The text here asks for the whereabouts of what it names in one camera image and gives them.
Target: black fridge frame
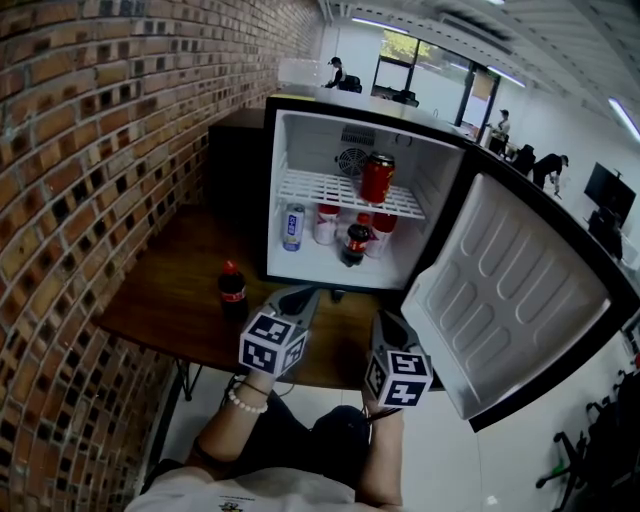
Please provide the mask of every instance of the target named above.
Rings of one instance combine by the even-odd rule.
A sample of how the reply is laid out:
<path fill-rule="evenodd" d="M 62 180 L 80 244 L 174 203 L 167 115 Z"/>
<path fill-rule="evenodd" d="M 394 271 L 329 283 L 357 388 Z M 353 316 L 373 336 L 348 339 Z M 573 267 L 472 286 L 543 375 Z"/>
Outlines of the black fridge frame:
<path fill-rule="evenodd" d="M 273 139 L 276 113 L 278 110 L 317 113 L 343 118 L 346 121 L 356 120 L 374 123 L 440 140 L 466 150 L 451 192 L 445 201 L 442 213 L 434 226 L 432 235 L 409 278 L 407 286 L 403 291 L 398 292 L 398 297 L 406 297 L 415 277 L 433 265 L 438 258 L 464 205 L 473 179 L 479 173 L 484 173 L 494 178 L 534 210 L 545 222 L 552 225 L 556 232 L 580 254 L 585 263 L 607 288 L 610 294 L 611 306 L 605 311 L 602 317 L 595 322 L 591 329 L 538 377 L 487 411 L 471 418 L 469 423 L 474 432 L 493 425 L 529 405 L 572 375 L 578 368 L 593 357 L 640 308 L 640 298 L 609 254 L 569 213 L 541 189 L 533 185 L 533 183 L 513 169 L 509 164 L 500 160 L 496 155 L 478 144 L 457 137 L 451 133 L 417 124 L 401 117 L 390 117 L 370 110 L 348 108 L 318 101 L 304 101 L 286 97 L 269 98 L 267 100 L 265 115 L 265 140 L 269 141 L 269 150 L 265 152 L 268 160 L 265 163 L 265 181 L 262 183 L 264 187 L 263 190 L 271 190 Z M 283 280 L 276 276 L 268 276 L 267 254 L 269 248 L 267 237 L 269 229 L 269 194 L 264 195 L 265 203 L 263 203 L 263 211 L 266 213 L 266 219 L 261 230 L 264 256 L 261 262 L 262 277 L 281 282 L 308 282 L 294 279 Z M 315 282 L 315 284 L 324 288 L 354 289 L 367 293 L 378 291 L 375 288 L 343 287 L 318 282 Z"/>

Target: wire shelf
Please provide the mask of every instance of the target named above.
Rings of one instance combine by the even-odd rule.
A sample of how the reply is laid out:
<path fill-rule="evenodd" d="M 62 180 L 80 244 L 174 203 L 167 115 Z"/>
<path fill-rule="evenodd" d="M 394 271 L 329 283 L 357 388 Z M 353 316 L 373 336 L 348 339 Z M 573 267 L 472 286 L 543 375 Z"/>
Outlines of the wire shelf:
<path fill-rule="evenodd" d="M 425 219 L 425 215 L 409 189 L 391 186 L 383 204 L 372 204 L 360 198 L 360 183 L 344 176 L 288 169 L 278 190 L 287 200 L 334 204 L 344 208 L 387 213 L 398 217 Z"/>

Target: mini fridge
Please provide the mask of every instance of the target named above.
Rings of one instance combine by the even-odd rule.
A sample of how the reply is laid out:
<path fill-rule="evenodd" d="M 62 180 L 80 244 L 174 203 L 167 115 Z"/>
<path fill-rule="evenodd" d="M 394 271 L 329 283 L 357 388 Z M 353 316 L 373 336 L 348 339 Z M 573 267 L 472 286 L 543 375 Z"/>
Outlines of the mini fridge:
<path fill-rule="evenodd" d="M 267 100 L 265 132 L 266 277 L 397 290 L 402 315 L 476 431 L 573 373 L 640 306 L 617 264 L 566 211 L 426 113 L 349 92 L 294 88 Z M 372 151 L 395 158 L 381 205 L 359 195 Z M 283 247 L 290 203 L 305 208 L 295 252 Z M 340 207 L 332 245 L 313 238 L 319 204 Z M 339 253 L 360 212 L 398 221 L 381 258 L 347 267 Z"/>

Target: table leg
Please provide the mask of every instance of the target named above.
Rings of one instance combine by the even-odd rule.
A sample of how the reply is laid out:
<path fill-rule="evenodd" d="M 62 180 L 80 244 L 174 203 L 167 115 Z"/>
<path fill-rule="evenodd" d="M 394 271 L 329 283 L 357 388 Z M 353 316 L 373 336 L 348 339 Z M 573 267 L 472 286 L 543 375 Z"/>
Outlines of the table leg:
<path fill-rule="evenodd" d="M 198 372 L 196 373 L 193 382 L 189 384 L 189 367 L 191 363 L 182 362 L 178 359 L 175 359 L 176 366 L 178 367 L 178 376 L 180 377 L 180 384 L 182 385 L 182 389 L 184 391 L 184 398 L 187 402 L 191 402 L 193 398 L 193 389 L 196 387 L 196 382 L 198 377 L 200 377 L 200 372 L 202 371 L 202 365 L 198 368 Z"/>

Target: wooden table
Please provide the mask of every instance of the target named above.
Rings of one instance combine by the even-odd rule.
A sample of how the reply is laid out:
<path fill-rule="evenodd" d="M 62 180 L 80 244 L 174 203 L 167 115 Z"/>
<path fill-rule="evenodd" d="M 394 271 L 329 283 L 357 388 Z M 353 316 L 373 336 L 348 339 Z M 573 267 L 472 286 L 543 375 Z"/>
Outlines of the wooden table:
<path fill-rule="evenodd" d="M 225 225 L 204 208 L 183 206 L 151 241 L 98 325 L 183 361 L 243 371 L 238 364 L 241 325 L 226 321 L 220 306 L 222 264 L 226 259 L 237 262 L 251 309 L 284 286 L 258 278 L 256 261 L 263 254 L 243 231 L 246 226 Z M 347 293 L 334 304 L 323 290 L 304 357 L 279 380 L 360 389 L 371 321 L 380 307 L 380 298 L 363 293 Z"/>

